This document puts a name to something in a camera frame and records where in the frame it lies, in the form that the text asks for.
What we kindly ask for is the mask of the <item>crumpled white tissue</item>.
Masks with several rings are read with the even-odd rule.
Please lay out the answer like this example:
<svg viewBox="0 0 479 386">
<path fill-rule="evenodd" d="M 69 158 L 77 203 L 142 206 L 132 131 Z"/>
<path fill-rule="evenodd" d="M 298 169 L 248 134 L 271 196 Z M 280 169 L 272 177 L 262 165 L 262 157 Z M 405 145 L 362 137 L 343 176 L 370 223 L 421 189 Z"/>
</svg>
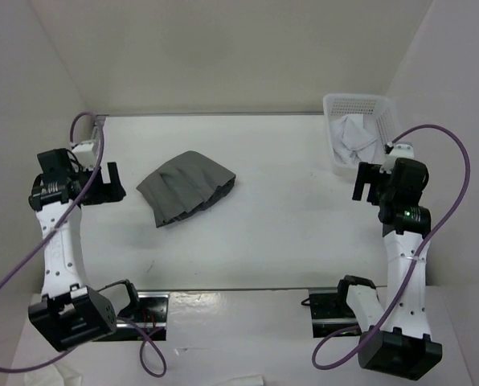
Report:
<svg viewBox="0 0 479 386">
<path fill-rule="evenodd" d="M 83 376 L 63 363 L 28 372 L 23 377 L 25 386 L 81 386 Z"/>
</svg>

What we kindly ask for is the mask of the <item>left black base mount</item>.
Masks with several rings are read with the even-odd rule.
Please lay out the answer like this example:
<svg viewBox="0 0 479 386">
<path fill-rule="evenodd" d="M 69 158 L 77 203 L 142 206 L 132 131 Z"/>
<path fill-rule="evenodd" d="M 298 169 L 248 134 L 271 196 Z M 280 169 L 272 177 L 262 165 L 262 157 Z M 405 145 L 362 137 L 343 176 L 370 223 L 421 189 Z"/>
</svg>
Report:
<svg viewBox="0 0 479 386">
<path fill-rule="evenodd" d="M 170 295 L 167 292 L 139 292 L 139 309 L 128 316 L 153 341 L 166 340 L 166 323 L 168 319 Z M 108 335 L 98 342 L 134 342 L 142 341 L 141 335 L 127 323 L 119 322 L 113 335 Z"/>
</svg>

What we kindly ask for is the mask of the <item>white plastic basket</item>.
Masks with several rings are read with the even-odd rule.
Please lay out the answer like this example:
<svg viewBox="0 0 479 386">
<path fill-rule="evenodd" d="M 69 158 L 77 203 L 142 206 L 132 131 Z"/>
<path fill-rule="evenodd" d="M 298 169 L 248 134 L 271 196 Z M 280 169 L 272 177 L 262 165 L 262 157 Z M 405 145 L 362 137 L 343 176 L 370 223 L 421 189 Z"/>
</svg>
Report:
<svg viewBox="0 0 479 386">
<path fill-rule="evenodd" d="M 382 165 L 386 155 L 384 146 L 392 142 L 402 133 L 401 126 L 392 101 L 384 96 L 354 93 L 333 93 L 324 96 L 323 109 L 325 116 L 325 132 L 328 139 L 329 155 L 332 171 L 344 179 L 354 181 L 358 172 L 357 166 L 347 166 L 340 162 L 334 154 L 330 122 L 347 114 L 371 115 L 375 119 L 380 136 L 377 158 L 374 164 Z"/>
</svg>

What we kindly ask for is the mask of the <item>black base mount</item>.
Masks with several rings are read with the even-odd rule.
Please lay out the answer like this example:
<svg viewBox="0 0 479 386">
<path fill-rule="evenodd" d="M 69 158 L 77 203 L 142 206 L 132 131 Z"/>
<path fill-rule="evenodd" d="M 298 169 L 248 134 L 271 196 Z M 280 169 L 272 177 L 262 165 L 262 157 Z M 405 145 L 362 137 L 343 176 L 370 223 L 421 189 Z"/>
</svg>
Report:
<svg viewBox="0 0 479 386">
<path fill-rule="evenodd" d="M 353 312 L 340 304 L 335 288 L 310 289 L 301 305 L 310 312 L 315 339 L 325 338 L 342 328 L 357 326 Z"/>
<path fill-rule="evenodd" d="M 128 316 L 153 341 L 166 340 L 166 323 L 168 319 L 170 295 L 167 292 L 139 292 L 139 309 Z M 141 335 L 127 323 L 119 322 L 113 335 L 108 335 L 98 342 L 134 342 L 142 341 Z"/>
</svg>

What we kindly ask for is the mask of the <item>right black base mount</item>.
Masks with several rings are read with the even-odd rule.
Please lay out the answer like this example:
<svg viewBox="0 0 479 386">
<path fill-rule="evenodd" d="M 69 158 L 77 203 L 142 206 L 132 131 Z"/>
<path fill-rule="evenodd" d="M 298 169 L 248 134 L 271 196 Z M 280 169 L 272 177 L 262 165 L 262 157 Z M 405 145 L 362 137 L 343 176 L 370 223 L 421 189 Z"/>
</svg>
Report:
<svg viewBox="0 0 479 386">
<path fill-rule="evenodd" d="M 310 312 L 315 339 L 325 338 L 342 328 L 357 326 L 353 312 L 340 304 L 335 288 L 310 289 L 301 305 Z"/>
</svg>

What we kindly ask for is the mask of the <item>white cloth in basket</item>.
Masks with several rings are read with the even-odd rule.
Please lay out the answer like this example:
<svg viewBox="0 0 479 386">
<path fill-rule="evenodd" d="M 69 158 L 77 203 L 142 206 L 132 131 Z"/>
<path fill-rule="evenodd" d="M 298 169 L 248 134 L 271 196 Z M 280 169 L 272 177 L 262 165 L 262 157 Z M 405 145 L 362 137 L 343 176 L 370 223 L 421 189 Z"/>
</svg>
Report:
<svg viewBox="0 0 479 386">
<path fill-rule="evenodd" d="M 347 114 L 330 122 L 332 147 L 340 162 L 357 166 L 377 158 L 380 136 L 371 115 Z"/>
</svg>

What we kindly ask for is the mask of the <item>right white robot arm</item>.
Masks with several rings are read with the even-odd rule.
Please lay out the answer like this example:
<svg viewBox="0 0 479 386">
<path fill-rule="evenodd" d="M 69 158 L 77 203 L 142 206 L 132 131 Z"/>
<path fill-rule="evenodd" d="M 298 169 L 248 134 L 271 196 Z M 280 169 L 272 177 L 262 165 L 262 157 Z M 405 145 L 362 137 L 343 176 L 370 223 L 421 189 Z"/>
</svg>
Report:
<svg viewBox="0 0 479 386">
<path fill-rule="evenodd" d="M 428 169 L 409 158 L 397 158 L 386 172 L 382 166 L 361 162 L 353 198 L 379 209 L 387 252 L 387 302 L 379 300 L 375 284 L 345 276 L 338 285 L 334 306 L 344 316 L 354 315 L 360 327 L 361 368 L 417 381 L 442 359 L 443 350 L 432 341 L 425 310 L 425 265 L 431 231 L 430 211 L 420 206 L 428 184 Z"/>
</svg>

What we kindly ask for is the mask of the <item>grey pleated skirt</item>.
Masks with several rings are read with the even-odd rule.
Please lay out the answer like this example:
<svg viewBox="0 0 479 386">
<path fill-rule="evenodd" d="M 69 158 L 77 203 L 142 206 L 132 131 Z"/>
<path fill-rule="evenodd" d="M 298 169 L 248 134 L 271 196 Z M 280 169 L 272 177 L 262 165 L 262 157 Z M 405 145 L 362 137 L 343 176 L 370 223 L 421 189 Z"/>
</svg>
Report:
<svg viewBox="0 0 479 386">
<path fill-rule="evenodd" d="M 231 192 L 235 179 L 236 174 L 226 167 L 188 150 L 150 173 L 137 190 L 161 228 L 207 210 Z"/>
</svg>

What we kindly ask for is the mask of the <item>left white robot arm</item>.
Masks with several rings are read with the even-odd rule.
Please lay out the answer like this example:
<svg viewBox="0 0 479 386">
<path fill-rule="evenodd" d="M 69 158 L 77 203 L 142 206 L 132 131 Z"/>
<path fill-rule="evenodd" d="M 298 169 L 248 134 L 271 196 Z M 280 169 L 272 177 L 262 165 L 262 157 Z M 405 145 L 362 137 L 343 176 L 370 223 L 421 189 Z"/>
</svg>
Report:
<svg viewBox="0 0 479 386">
<path fill-rule="evenodd" d="M 130 322 L 142 311 L 139 297 L 121 294 L 112 305 L 88 284 L 81 208 L 120 202 L 126 195 L 116 163 L 108 164 L 110 180 L 104 183 L 96 163 L 99 154 L 94 141 L 39 154 L 42 172 L 28 199 L 46 241 L 41 300 L 29 307 L 28 317 L 58 352 L 110 335 L 117 328 L 117 315 Z"/>
</svg>

